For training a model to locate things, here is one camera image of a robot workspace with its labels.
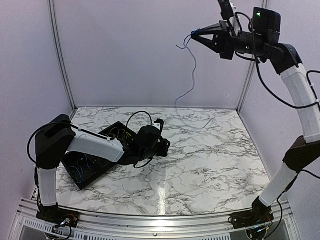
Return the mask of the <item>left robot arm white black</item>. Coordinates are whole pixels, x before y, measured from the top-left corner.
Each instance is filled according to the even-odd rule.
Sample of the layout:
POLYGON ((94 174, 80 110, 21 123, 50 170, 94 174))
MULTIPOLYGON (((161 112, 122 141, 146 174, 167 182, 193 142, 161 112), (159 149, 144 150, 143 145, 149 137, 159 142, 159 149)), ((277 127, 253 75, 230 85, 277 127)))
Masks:
POLYGON ((30 137, 35 141, 36 186, 40 206, 58 208, 56 175, 66 152, 78 152, 106 159, 122 166, 137 165, 154 157, 167 157, 171 142, 162 136, 164 121, 157 119, 126 139, 94 133, 72 124, 61 114, 38 128, 30 137))

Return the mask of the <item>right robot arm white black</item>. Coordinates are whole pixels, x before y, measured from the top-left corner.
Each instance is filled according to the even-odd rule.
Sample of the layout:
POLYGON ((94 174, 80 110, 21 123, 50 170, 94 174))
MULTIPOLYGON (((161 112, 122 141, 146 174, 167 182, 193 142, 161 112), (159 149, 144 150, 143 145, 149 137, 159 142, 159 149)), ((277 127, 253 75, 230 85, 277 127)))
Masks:
POLYGON ((320 157, 320 101, 297 50, 279 41, 279 13, 255 7, 248 19, 248 31, 244 31, 239 21, 241 13, 227 0, 221 0, 219 5, 222 20, 193 31, 191 39, 219 54, 221 59, 250 54, 256 65, 270 61, 290 93, 289 107, 298 112, 303 130, 286 152, 273 180, 251 205, 253 212, 263 214, 289 189, 298 174, 320 157))

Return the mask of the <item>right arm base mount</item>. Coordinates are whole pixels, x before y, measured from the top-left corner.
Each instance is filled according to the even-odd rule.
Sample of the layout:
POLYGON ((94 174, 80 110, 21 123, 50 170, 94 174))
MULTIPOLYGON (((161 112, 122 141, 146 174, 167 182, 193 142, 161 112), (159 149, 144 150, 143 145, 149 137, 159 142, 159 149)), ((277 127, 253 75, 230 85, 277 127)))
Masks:
POLYGON ((264 202, 258 196, 253 201, 251 209, 234 212, 227 221, 234 229, 241 229, 272 222, 274 219, 272 204, 264 202))

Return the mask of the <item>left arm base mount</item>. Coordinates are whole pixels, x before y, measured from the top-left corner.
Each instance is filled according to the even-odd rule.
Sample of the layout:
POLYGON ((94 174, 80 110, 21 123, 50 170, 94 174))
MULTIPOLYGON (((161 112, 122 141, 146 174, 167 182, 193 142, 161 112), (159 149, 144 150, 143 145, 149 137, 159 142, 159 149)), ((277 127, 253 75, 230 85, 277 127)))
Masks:
POLYGON ((71 227, 78 225, 80 213, 78 211, 60 208, 58 204, 53 206, 38 207, 36 217, 40 220, 55 224, 56 228, 71 227))

